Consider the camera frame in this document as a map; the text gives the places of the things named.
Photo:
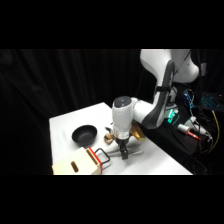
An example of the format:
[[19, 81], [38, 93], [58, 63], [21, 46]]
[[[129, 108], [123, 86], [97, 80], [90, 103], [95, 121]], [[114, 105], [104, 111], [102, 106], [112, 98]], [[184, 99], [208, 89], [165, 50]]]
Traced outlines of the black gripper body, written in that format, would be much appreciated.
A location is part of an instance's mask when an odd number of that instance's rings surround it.
[[116, 143], [118, 144], [119, 147], [126, 147], [126, 145], [128, 144], [129, 142], [129, 138], [127, 139], [118, 139], [118, 138], [115, 138], [115, 141]]

